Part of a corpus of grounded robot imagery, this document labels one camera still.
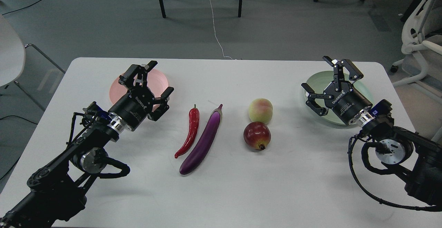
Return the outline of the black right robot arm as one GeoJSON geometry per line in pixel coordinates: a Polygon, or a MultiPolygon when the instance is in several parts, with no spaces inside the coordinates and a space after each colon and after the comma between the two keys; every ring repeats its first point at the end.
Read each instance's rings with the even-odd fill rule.
{"type": "Polygon", "coordinates": [[[381,205],[398,209],[440,212],[442,205],[442,173],[440,144],[394,125],[392,105],[382,99],[373,105],[353,83],[363,78],[351,60],[333,60],[324,56],[333,68],[333,79],[321,93],[307,83],[306,105],[319,116],[333,111],[346,125],[357,124],[361,130],[348,143],[349,169],[353,179],[368,197],[381,205]],[[361,159],[364,167],[378,175],[396,175],[405,183],[407,195],[427,204],[426,207],[405,206],[385,201],[366,190],[353,167],[355,143],[364,142],[361,159]]]}

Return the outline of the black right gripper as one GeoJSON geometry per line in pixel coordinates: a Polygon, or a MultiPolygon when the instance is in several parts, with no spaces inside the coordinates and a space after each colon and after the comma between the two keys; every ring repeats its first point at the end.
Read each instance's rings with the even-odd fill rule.
{"type": "Polygon", "coordinates": [[[373,104],[355,89],[352,83],[344,83],[344,68],[349,72],[351,81],[360,80],[364,75],[349,59],[338,61],[332,60],[329,56],[323,56],[323,60],[334,68],[333,81],[325,88],[325,94],[317,94],[307,83],[302,83],[301,86],[307,94],[305,103],[319,116],[327,115],[329,108],[344,124],[354,124],[355,116],[361,111],[368,110],[373,104]],[[316,99],[324,99],[326,107],[321,107],[316,99]]]}

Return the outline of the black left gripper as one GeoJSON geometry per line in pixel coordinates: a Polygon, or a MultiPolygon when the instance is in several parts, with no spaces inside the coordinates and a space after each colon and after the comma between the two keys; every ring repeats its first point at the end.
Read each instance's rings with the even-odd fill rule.
{"type": "Polygon", "coordinates": [[[173,87],[167,87],[160,97],[155,97],[148,87],[148,73],[157,64],[156,60],[147,65],[132,64],[119,76],[118,84],[111,84],[109,99],[113,105],[108,112],[126,130],[134,131],[147,116],[149,120],[158,121],[170,108],[168,102],[173,87]]]}

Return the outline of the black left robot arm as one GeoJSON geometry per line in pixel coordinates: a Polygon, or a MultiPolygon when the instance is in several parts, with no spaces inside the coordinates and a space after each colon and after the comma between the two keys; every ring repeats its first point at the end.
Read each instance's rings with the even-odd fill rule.
{"type": "Polygon", "coordinates": [[[86,193],[96,179],[118,179],[131,169],[109,157],[104,146],[116,142],[124,130],[134,131],[148,118],[157,121],[169,110],[174,88],[156,97],[148,86],[148,74],[157,65],[131,65],[118,83],[127,92],[108,110],[92,102],[81,116],[83,129],[74,135],[71,124],[66,149],[27,180],[30,193],[1,218],[2,228],[50,228],[55,221],[68,221],[84,210],[86,193]]]}

